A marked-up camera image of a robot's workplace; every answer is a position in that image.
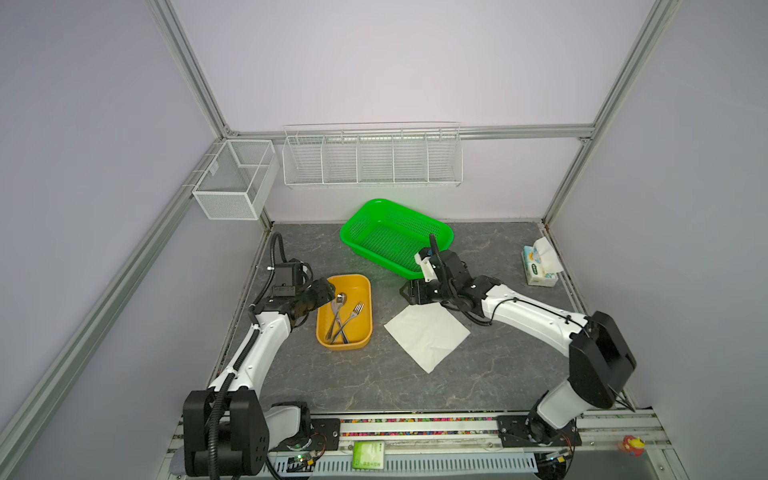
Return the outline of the silver spoon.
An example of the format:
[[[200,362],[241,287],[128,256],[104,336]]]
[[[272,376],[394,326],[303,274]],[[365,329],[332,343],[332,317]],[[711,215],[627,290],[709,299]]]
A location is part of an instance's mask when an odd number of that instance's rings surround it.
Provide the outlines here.
[[[331,320],[330,327],[325,335],[325,341],[327,343],[331,343],[335,326],[337,324],[337,321],[339,320],[339,312],[340,309],[345,305],[347,300],[347,295],[344,292],[340,292],[336,295],[335,299],[331,302],[331,311],[333,313],[333,318]]]

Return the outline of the silver fork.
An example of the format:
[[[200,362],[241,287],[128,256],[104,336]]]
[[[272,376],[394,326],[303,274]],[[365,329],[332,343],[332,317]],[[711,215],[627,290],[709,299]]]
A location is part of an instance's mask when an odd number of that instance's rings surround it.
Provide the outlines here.
[[[331,341],[330,341],[331,344],[333,344],[339,336],[342,337],[342,341],[344,343],[349,342],[349,340],[346,337],[345,329],[350,322],[355,320],[362,313],[362,311],[364,310],[364,307],[365,307],[364,302],[358,302],[356,304],[356,306],[350,313],[349,317],[343,323],[340,324],[338,331],[331,337]]]

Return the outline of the white paper napkin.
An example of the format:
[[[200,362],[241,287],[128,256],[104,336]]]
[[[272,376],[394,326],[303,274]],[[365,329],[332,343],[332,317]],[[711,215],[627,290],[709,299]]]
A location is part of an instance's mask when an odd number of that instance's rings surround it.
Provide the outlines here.
[[[470,335],[470,331],[439,303],[409,305],[384,327],[428,374]]]

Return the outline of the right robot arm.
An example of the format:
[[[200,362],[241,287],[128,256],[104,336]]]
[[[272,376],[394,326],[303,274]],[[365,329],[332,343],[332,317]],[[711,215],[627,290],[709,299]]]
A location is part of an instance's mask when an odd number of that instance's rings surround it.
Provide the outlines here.
[[[424,247],[414,254],[421,270],[401,288],[411,305],[439,303],[489,327],[502,323],[554,348],[568,359],[568,376],[529,411],[524,436],[537,445],[559,438],[581,414],[624,404],[621,392],[637,362],[614,319],[558,309],[529,298],[499,279],[470,274],[451,250]]]

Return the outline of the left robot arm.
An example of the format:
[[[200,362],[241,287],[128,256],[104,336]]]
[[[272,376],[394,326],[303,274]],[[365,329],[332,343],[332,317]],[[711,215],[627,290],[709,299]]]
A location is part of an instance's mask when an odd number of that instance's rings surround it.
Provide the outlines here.
[[[312,268],[288,258],[282,235],[269,239],[269,275],[247,308],[248,332],[229,363],[183,404],[183,473],[220,479],[259,474],[272,466],[269,451],[311,445],[313,429],[304,401],[264,408],[261,391],[275,357],[309,315],[336,297],[334,286]]]

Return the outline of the yellow plastic tray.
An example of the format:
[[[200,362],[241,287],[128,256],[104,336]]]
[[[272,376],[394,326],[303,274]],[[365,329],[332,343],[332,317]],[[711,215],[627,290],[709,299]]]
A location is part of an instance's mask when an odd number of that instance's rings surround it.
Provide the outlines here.
[[[325,335],[330,327],[333,313],[330,303],[322,306],[317,312],[316,339],[321,346],[332,351],[349,351],[361,349],[368,345],[373,333],[372,292],[369,279],[361,274],[336,275],[328,278],[335,286],[336,295],[344,292],[347,295],[345,305],[340,309],[340,319],[343,323],[350,315],[358,302],[364,302],[362,313],[346,329],[349,339],[348,344],[337,340],[334,344],[325,341]]]

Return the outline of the green plastic basket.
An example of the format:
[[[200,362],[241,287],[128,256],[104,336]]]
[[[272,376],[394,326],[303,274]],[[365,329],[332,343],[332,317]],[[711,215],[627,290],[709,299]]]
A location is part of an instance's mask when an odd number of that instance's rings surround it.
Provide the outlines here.
[[[454,240],[446,223],[386,199],[366,202],[340,230],[355,254],[407,280],[423,278],[414,256],[430,247],[431,235],[441,250]]]

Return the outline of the tissue box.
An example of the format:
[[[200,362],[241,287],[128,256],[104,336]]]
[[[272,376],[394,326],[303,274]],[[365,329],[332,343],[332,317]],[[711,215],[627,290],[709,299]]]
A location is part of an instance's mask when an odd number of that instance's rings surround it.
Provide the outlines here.
[[[545,237],[523,247],[522,262],[529,286],[554,287],[564,270],[554,246]]]

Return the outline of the white mesh box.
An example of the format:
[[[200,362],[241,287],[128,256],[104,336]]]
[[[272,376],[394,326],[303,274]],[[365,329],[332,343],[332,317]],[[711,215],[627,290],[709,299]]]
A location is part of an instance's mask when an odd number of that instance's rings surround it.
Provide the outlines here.
[[[193,196],[209,220],[259,220],[279,167],[272,141],[225,140],[195,184]]]

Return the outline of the green card box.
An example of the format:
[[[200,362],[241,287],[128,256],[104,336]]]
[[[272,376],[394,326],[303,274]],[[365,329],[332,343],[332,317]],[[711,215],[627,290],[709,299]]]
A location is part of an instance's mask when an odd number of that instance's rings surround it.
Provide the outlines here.
[[[353,446],[352,468],[355,470],[383,470],[385,442],[361,441]]]

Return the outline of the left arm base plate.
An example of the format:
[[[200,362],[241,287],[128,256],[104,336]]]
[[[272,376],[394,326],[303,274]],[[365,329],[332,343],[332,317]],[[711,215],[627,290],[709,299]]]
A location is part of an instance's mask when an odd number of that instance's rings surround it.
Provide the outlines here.
[[[277,450],[288,451],[337,451],[341,440],[339,418],[312,417],[308,430],[300,431],[296,438],[286,439]]]

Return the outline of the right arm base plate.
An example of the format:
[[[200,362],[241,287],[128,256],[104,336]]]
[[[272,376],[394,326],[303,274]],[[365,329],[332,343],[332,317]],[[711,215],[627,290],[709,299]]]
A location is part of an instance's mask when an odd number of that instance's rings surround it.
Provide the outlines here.
[[[498,436],[502,446],[514,447],[577,447],[582,445],[576,420],[555,429],[545,421],[523,414],[496,417]]]

